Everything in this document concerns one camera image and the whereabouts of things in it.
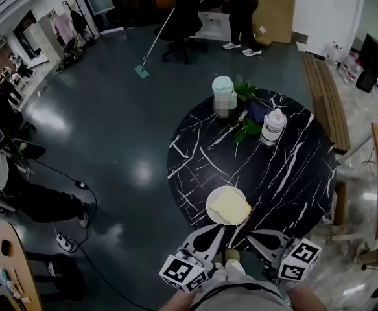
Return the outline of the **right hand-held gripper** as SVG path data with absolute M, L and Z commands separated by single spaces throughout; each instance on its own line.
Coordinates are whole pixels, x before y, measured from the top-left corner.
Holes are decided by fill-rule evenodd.
M 304 281 L 322 251 L 319 245 L 306 238 L 290 241 L 287 235 L 270 229 L 251 231 L 246 239 L 262 260 L 271 263 L 269 276 L 288 281 Z

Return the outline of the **yellow cloth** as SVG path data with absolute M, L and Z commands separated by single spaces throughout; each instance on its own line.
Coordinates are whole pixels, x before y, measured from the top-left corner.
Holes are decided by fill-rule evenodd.
M 241 225 L 251 214 L 252 207 L 232 189 L 226 190 L 209 206 L 230 225 Z

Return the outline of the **white plate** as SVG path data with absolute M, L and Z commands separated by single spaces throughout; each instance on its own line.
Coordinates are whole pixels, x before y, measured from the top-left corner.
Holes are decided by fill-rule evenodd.
M 237 187 L 233 186 L 220 186 L 213 190 L 206 200 L 206 213 L 209 218 L 215 222 L 216 224 L 223 224 L 223 225 L 230 225 L 229 222 L 226 222 L 218 213 L 214 210 L 210 209 L 209 206 L 220 196 L 220 194 L 226 190 L 232 189 L 235 193 L 237 193 L 242 199 L 246 200 L 246 196 L 244 193 L 238 189 Z

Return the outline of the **person's left forearm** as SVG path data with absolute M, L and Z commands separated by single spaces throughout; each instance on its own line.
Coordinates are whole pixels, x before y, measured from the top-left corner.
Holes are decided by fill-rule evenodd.
M 158 311 L 189 311 L 196 294 L 177 291 Z

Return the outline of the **black marble round table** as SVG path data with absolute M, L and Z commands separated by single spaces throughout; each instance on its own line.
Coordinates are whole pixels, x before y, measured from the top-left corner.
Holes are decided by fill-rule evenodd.
M 248 247 L 246 234 L 257 229 L 304 237 L 330 210 L 337 176 L 333 145 L 316 117 L 280 93 L 260 89 L 257 96 L 287 118 L 276 145 L 261 144 L 258 135 L 240 136 L 246 102 L 224 119 L 207 98 L 179 123 L 167 158 L 173 198 L 195 229 L 212 223 L 206 201 L 216 188 L 244 194 L 251 214 L 226 233 L 227 246 L 238 250 Z

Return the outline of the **brown wooden stool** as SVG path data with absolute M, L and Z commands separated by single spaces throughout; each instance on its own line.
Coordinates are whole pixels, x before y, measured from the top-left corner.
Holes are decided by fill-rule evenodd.
M 333 225 L 342 225 L 345 216 L 346 207 L 346 184 L 343 181 L 338 181 L 335 186 L 335 209 Z

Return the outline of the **white wipes canister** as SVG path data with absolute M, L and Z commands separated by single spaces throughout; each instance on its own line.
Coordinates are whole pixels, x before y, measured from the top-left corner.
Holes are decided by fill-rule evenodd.
M 287 118 L 279 108 L 267 113 L 261 128 L 260 142 L 265 146 L 274 146 L 286 125 Z

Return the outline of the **dark blue pouch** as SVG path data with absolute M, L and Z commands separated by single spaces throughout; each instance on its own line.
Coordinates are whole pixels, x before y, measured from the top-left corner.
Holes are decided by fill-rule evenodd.
M 262 124 L 265 115 L 269 114 L 272 110 L 259 102 L 250 101 L 247 107 L 247 117 L 257 124 Z

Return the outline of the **black stool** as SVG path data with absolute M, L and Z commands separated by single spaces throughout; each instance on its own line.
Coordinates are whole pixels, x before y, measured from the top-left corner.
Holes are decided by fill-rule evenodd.
M 75 260 L 63 253 L 26 252 L 28 265 L 39 289 L 41 302 L 81 301 L 86 282 Z

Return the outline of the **wooden slatted bench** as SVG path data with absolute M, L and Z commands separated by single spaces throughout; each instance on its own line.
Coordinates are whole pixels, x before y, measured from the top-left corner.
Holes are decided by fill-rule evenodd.
M 350 148 L 348 125 L 337 86 L 328 65 L 313 54 L 301 58 L 312 96 L 314 115 L 333 144 L 333 150 L 345 154 Z

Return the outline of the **group of water bottles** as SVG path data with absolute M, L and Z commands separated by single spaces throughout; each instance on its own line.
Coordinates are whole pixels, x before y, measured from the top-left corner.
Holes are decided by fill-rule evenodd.
M 363 72 L 363 67 L 355 52 L 342 52 L 342 47 L 336 42 L 330 43 L 326 49 L 328 66 L 335 68 L 342 75 L 345 82 L 355 85 Z

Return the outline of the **wooden oval table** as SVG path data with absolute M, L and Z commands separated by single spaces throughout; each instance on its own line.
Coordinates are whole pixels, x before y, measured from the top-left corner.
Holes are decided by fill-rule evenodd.
M 1 252 L 2 241 L 10 242 L 9 254 Z M 16 282 L 19 280 L 23 290 L 22 297 L 28 297 L 30 303 L 25 305 L 27 311 L 43 311 L 40 295 L 32 272 L 29 268 L 27 256 L 17 231 L 7 221 L 0 221 L 0 271 L 5 269 L 9 278 Z

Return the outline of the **black cabinet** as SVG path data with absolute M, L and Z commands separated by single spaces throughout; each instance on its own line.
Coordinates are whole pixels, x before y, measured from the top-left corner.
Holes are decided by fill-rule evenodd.
M 369 93 L 378 79 L 378 40 L 367 34 L 358 57 L 363 68 L 356 87 Z

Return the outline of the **cardboard box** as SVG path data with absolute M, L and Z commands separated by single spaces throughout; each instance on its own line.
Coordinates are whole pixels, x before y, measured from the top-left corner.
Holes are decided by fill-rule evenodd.
M 295 0 L 258 0 L 252 16 L 257 43 L 291 43 Z

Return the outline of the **clothes rack with garments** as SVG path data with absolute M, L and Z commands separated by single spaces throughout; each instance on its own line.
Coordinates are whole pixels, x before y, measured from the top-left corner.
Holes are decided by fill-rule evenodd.
M 64 55 L 56 68 L 57 73 L 77 63 L 86 48 L 95 44 L 95 35 L 91 32 L 83 13 L 74 9 L 66 0 L 62 1 L 62 6 L 63 13 L 58 14 L 52 9 L 48 14 L 51 28 Z

